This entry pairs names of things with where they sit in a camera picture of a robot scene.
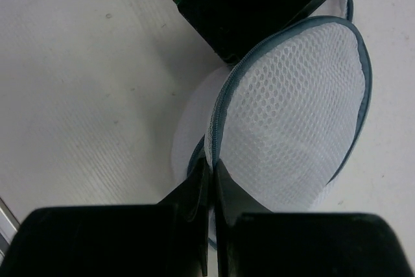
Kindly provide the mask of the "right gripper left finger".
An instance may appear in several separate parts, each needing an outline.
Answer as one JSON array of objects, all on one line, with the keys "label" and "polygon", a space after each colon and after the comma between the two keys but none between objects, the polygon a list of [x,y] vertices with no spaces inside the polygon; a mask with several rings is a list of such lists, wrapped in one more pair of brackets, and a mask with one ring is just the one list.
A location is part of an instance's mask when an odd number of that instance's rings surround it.
[{"label": "right gripper left finger", "polygon": [[157,204],[41,208],[6,252],[7,276],[206,276],[209,166]]}]

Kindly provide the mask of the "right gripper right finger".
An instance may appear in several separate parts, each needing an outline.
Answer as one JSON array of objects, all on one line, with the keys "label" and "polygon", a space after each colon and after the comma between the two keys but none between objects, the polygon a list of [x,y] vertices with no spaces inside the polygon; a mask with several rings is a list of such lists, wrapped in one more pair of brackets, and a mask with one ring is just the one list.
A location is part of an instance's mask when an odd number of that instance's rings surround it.
[{"label": "right gripper right finger", "polygon": [[214,171],[220,276],[412,276],[379,216],[272,213],[219,162]]}]

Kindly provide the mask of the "white mesh laundry bag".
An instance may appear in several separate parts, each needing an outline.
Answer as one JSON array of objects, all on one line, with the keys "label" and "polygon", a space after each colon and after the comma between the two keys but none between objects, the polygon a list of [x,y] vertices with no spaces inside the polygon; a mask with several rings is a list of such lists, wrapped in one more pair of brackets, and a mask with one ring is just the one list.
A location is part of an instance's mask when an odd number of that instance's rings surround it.
[{"label": "white mesh laundry bag", "polygon": [[177,183],[203,158],[273,212],[315,208],[361,133],[372,65],[353,0],[327,0],[190,96],[171,152]]}]

